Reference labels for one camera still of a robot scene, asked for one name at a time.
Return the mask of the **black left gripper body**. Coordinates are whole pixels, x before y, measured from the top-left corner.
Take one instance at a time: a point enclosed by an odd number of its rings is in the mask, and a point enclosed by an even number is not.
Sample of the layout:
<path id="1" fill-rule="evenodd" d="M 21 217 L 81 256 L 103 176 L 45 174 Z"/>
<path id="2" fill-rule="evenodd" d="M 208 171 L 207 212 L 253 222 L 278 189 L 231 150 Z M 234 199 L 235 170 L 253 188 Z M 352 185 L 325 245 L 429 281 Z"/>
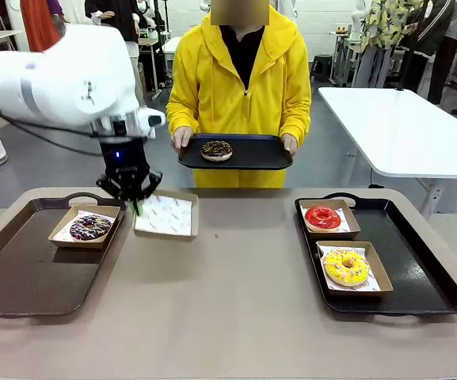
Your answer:
<path id="1" fill-rule="evenodd" d="M 145 139 L 107 138 L 100 141 L 105 175 L 119 187 L 141 187 L 150 166 L 144 151 Z"/>

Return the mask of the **person's right hand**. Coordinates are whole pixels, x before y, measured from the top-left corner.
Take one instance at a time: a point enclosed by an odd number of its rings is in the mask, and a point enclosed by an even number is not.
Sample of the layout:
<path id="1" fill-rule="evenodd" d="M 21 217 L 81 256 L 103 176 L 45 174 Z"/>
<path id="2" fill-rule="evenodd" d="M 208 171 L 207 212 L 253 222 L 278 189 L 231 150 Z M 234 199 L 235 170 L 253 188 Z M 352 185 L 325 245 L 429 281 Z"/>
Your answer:
<path id="1" fill-rule="evenodd" d="M 179 127 L 171 135 L 171 146 L 172 148 L 179 153 L 182 148 L 185 148 L 189 144 L 189 140 L 193 135 L 193 130 L 191 127 Z"/>

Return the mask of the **person's left hand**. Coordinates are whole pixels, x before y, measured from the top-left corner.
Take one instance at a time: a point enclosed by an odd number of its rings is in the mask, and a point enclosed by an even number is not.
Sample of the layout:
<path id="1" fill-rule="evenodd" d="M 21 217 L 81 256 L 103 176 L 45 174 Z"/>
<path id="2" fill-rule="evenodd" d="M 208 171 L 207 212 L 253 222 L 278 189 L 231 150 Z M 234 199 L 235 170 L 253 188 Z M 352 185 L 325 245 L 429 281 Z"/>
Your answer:
<path id="1" fill-rule="evenodd" d="M 284 145 L 284 149 L 291 156 L 295 156 L 299 149 L 299 144 L 298 144 L 297 139 L 293 135 L 285 133 L 281 136 L 281 140 Z"/>

